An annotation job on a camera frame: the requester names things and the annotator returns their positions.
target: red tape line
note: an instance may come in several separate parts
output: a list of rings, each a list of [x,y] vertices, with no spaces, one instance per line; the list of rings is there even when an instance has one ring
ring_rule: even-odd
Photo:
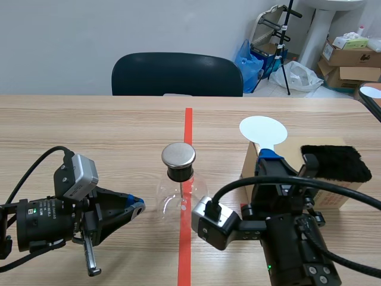
[[[192,145],[193,137],[193,110],[185,109],[184,142]],[[192,283],[192,181],[183,184],[185,201],[181,203],[180,237],[179,237],[179,268],[177,286],[191,286]]]

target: robotic arm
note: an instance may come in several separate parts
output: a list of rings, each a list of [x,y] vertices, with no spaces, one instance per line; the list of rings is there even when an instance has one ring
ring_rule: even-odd
[[[379,210],[381,202],[351,189],[310,179],[318,170],[318,162],[312,154],[306,154],[304,160],[296,174],[283,157],[272,150],[261,150],[256,177],[230,183],[213,198],[202,198],[192,211],[192,229],[219,250],[233,240],[259,240],[272,286],[341,285],[332,261],[381,278],[381,270],[350,262],[327,250],[319,230],[325,225],[324,218],[312,208],[313,194],[319,189]],[[218,201],[227,192],[247,185],[255,186],[251,203],[241,208],[241,219]]]
[[[34,168],[56,150],[63,150],[65,156],[63,164],[54,173],[55,196],[11,203]],[[15,221],[18,249],[30,252],[0,267],[0,272],[63,247],[66,241],[72,240],[84,246],[89,276],[100,274],[93,246],[100,245],[114,231],[141,214],[145,204],[141,198],[100,188],[97,183],[94,161],[64,147],[47,151],[21,179],[7,203],[0,206],[0,259],[6,259],[11,252],[12,239],[6,232]]]

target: glass bottle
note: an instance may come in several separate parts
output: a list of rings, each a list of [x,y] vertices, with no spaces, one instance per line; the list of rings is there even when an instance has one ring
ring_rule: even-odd
[[[208,195],[207,184],[193,170],[196,151],[191,145],[172,143],[165,147],[161,159],[168,169],[157,187],[157,215],[165,224],[178,229],[182,216],[182,223],[191,223],[192,208]]]

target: stainless steel lid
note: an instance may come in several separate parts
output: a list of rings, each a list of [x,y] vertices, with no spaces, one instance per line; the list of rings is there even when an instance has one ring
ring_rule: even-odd
[[[165,147],[161,159],[171,169],[184,169],[195,161],[196,151],[187,143],[176,142]]]

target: tripod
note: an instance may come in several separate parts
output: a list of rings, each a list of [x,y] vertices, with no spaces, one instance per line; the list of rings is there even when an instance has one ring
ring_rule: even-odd
[[[286,87],[287,87],[287,93],[288,95],[291,95],[290,93],[290,89],[288,87],[288,82],[287,82],[287,77],[286,77],[286,72],[285,72],[285,59],[284,59],[284,54],[285,54],[285,37],[286,37],[286,31],[287,31],[287,28],[288,28],[288,21],[289,21],[289,18],[290,18],[290,15],[294,15],[298,18],[301,18],[302,15],[296,11],[293,11],[291,10],[292,9],[292,4],[293,4],[293,0],[290,0],[290,3],[289,3],[289,6],[283,6],[283,10],[287,12],[286,14],[286,19],[285,19],[285,23],[284,25],[280,26],[280,29],[282,32],[280,34],[280,41],[279,41],[279,44],[277,46],[277,49],[276,49],[276,52],[275,52],[275,56],[273,58],[273,61],[271,62],[271,64],[267,67],[266,71],[264,71],[263,75],[265,75],[269,68],[271,68],[270,70],[270,73],[268,74],[267,76],[267,80],[269,80],[270,78],[270,75],[271,73],[273,72],[273,69],[274,69],[274,65],[275,65],[275,62],[276,60],[280,60],[280,65],[282,66],[282,70],[283,70],[283,76],[285,77],[285,82],[286,82]],[[274,27],[279,27],[279,25],[277,24],[274,24],[268,20],[263,20],[261,24],[264,24],[268,27],[271,27],[271,28],[274,28]],[[279,34],[277,32],[277,29],[275,28],[274,29],[274,35],[276,34]],[[264,76],[261,76],[261,78],[259,79],[259,81],[257,82],[256,86],[254,87],[253,91],[255,91],[255,89],[257,88],[257,86],[260,84],[260,82],[263,80]]]

